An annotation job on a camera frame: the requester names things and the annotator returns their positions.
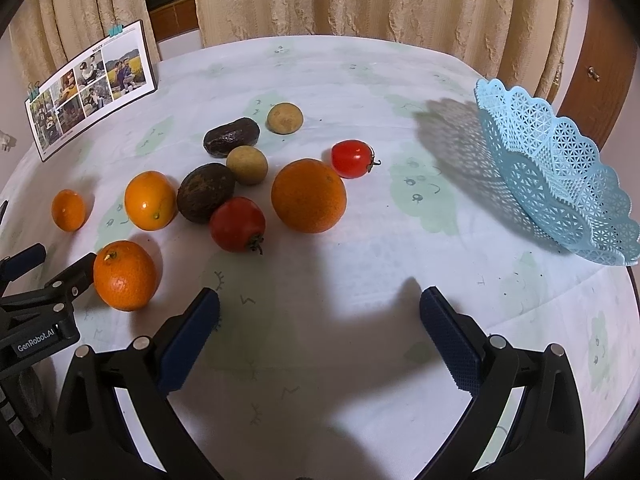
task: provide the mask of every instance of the photograph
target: photograph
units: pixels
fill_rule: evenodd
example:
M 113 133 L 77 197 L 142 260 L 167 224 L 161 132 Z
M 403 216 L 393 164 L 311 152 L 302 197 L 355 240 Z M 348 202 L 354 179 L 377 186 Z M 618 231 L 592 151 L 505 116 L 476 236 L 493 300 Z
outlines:
M 43 150 L 46 150 L 62 136 L 62 129 L 56 117 L 49 90 L 45 90 L 31 103 L 31 117 L 38 136 L 38 143 Z
M 77 95 L 64 103 L 62 107 L 58 109 L 58 120 L 60 121 L 60 127 L 62 128 L 63 135 L 76 126 L 76 124 L 84 121 L 82 105 L 80 104 L 80 98 Z
M 51 97 L 56 103 L 56 108 L 60 108 L 62 103 L 78 93 L 74 71 L 69 70 L 69 72 L 63 75 L 58 81 L 54 81 L 49 87 L 49 90 Z
M 114 99 L 146 84 L 139 41 L 137 34 L 121 34 L 102 48 Z
M 80 91 L 84 114 L 88 117 L 113 101 L 106 77 Z
M 89 57 L 83 59 L 74 67 L 78 89 L 86 88 L 94 81 L 100 79 L 106 72 L 102 61 L 102 51 L 98 50 Z

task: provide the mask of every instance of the beige curtain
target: beige curtain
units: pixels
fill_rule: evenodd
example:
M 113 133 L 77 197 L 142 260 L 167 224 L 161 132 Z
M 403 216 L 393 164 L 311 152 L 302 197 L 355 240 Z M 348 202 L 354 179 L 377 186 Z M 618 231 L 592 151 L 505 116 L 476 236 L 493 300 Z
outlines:
M 340 34 L 447 52 L 486 77 L 546 96 L 570 0 L 196 0 L 205 46 Z
M 153 63 L 160 60 L 145 0 L 25 0 L 9 25 L 25 86 L 46 81 L 117 21 L 142 20 Z

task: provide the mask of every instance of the table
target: table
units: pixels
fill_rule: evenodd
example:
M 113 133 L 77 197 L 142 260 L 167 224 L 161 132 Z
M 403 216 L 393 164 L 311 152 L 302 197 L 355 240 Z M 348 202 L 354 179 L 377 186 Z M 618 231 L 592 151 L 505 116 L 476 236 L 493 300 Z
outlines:
M 359 38 L 265 38 L 162 62 L 159 89 L 112 114 L 45 164 L 35 148 L 0 200 L 10 206 L 0 254 L 35 242 L 49 257 L 10 292 L 39 286 L 108 242 L 129 238 L 152 255 L 161 283 L 127 314 L 93 292 L 76 302 L 81 343 L 124 348 L 181 313 L 202 286 L 218 291 L 222 323 L 184 388 L 169 399 L 227 480 L 412 479 L 470 397 L 456 389 L 418 318 L 421 290 L 437 285 L 487 333 L 519 348 L 562 344 L 584 412 L 588 467 L 603 458 L 640 392 L 640 322 L 626 269 L 568 254 L 518 208 L 483 145 L 473 88 L 478 74 L 437 52 Z M 206 226 L 178 216 L 145 233 L 128 221 L 124 189 L 145 170 L 176 187 L 211 162 L 207 130 L 296 103 L 292 136 L 262 127 L 270 173 L 237 187 L 267 217 L 264 256 L 230 254 Z M 277 171 L 326 158 L 362 139 L 382 166 L 346 182 L 348 208 L 321 235 L 290 232 L 270 205 Z M 91 204 L 64 234 L 49 204 L 65 187 Z M 55 404 L 73 349 L 38 366 Z M 515 392 L 481 464 L 504 440 Z M 120 396 L 143 457 L 157 464 L 130 401 Z

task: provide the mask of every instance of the tomato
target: tomato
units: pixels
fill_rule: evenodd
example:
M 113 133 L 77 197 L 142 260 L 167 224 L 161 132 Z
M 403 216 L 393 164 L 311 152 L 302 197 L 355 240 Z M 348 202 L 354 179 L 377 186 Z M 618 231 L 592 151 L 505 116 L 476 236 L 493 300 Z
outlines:
M 266 221 L 260 208 L 244 196 L 227 200 L 216 209 L 209 221 L 211 237 L 221 249 L 240 253 L 260 251 Z
M 343 140 L 331 148 L 331 165 L 342 178 L 358 178 L 371 171 L 374 161 L 371 147 L 361 140 Z

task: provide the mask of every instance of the silver bolt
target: silver bolt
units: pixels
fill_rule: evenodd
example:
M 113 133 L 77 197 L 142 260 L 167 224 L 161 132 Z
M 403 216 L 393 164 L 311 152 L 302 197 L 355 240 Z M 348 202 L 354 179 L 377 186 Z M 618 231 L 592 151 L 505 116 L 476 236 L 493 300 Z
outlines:
M 558 343 L 551 343 L 551 351 L 558 357 L 562 357 L 564 355 L 564 348 L 562 348 Z
M 89 353 L 89 347 L 87 345 L 82 345 L 76 348 L 76 357 L 85 357 Z
M 149 339 L 146 335 L 142 335 L 140 337 L 137 337 L 133 341 L 133 348 L 135 348 L 136 350 L 144 350 L 149 346 L 149 343 L 151 343 L 151 339 Z
M 489 343 L 492 347 L 497 348 L 498 350 L 502 350 L 507 346 L 507 340 L 501 335 L 492 335 L 489 338 Z

